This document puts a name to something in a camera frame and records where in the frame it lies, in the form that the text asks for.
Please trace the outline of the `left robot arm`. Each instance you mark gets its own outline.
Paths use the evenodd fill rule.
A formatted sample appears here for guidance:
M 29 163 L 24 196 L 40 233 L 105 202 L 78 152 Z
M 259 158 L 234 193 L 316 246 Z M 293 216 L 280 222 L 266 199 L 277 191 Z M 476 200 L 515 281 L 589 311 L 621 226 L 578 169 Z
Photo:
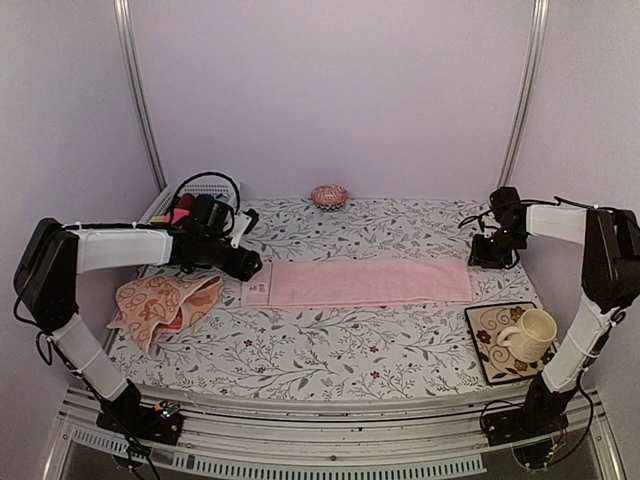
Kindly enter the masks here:
M 76 278 L 88 271 L 138 266 L 177 266 L 183 272 L 216 268 L 247 281 L 262 267 L 241 246 L 259 220 L 253 209 L 231 207 L 211 195 L 196 197 L 190 212 L 165 224 L 63 225 L 38 222 L 13 276 L 17 305 L 28 324 L 100 404 L 98 427 L 122 434 L 132 448 L 144 440 L 174 446 L 184 418 L 179 405 L 141 403 L 138 388 L 115 367 L 79 314 Z

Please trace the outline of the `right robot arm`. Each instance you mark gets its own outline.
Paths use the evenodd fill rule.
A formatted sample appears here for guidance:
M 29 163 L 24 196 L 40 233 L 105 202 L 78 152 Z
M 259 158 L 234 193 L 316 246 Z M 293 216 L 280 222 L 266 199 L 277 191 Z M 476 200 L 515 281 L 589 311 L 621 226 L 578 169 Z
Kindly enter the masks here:
M 531 236 L 582 248 L 580 303 L 554 357 L 531 380 L 523 406 L 481 417 L 489 443 L 501 445 L 567 426 L 566 408 L 585 392 L 584 374 L 639 296 L 639 225 L 630 210 L 523 199 L 506 186 L 490 194 L 488 212 L 497 224 L 473 237 L 471 266 L 511 269 Z

